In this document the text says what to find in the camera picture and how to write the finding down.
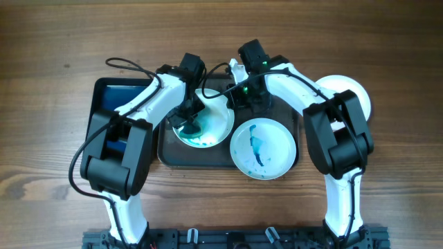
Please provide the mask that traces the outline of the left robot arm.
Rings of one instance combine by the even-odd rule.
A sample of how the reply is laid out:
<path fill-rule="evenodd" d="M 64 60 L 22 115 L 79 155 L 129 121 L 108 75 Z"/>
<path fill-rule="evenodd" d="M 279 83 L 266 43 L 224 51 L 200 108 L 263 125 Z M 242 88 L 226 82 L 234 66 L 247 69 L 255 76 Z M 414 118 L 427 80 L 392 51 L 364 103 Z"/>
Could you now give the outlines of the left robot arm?
<path fill-rule="evenodd" d="M 80 175 L 93 190 L 89 196 L 105 202 L 111 221 L 108 230 L 84 233 L 82 246 L 156 248 L 139 194 L 152 162 L 153 133 L 163 119 L 168 119 L 185 139 L 202 135 L 196 118 L 204 104 L 195 91 L 206 76 L 206 67 L 199 56 L 190 53 L 183 56 L 180 65 L 165 64 L 154 72 L 119 57 L 107 59 L 106 64 L 142 72 L 151 81 L 113 111 L 96 110 L 86 139 L 71 161 L 69 179 L 73 179 L 79 160 Z"/>

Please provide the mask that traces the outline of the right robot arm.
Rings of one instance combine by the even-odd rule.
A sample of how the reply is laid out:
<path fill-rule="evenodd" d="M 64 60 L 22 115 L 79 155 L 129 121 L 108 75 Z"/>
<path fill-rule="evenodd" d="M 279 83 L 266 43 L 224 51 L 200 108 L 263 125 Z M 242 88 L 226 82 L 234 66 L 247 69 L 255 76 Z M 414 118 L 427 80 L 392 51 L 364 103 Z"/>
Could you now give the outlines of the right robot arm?
<path fill-rule="evenodd" d="M 315 82 L 287 58 L 269 57 L 256 39 L 242 45 L 238 53 L 240 59 L 229 63 L 235 100 L 250 100 L 263 93 L 275 95 L 303 118 L 309 156 L 325 177 L 325 244 L 348 248 L 362 241 L 361 178 L 374 150 L 366 90 L 342 75 Z"/>

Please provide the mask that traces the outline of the green yellow sponge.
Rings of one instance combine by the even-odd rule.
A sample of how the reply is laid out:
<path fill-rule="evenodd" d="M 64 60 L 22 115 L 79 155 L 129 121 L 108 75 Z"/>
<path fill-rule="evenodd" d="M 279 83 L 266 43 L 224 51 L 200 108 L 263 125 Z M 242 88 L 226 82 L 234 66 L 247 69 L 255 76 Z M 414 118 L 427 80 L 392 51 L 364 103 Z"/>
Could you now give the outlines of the green yellow sponge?
<path fill-rule="evenodd" d="M 194 139 L 202 135 L 203 128 L 197 120 L 188 120 L 183 125 L 182 130 L 179 131 L 179 137 L 185 139 Z"/>

